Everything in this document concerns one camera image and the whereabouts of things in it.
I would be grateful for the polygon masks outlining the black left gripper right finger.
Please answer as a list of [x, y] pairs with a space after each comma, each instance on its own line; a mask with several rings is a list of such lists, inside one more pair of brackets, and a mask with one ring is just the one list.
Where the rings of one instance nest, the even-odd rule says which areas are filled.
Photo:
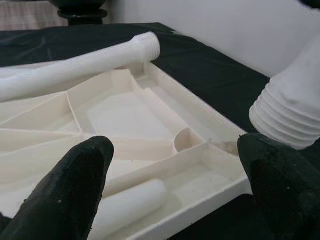
[[320, 172], [297, 150], [260, 133], [237, 140], [251, 191], [278, 240], [320, 238]]

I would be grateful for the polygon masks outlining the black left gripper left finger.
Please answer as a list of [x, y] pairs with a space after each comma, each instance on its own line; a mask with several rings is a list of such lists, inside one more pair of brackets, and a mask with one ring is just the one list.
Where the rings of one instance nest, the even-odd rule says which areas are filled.
[[2, 240], [85, 240], [105, 187], [114, 146], [93, 136], [73, 146], [35, 186], [13, 218], [3, 216]]

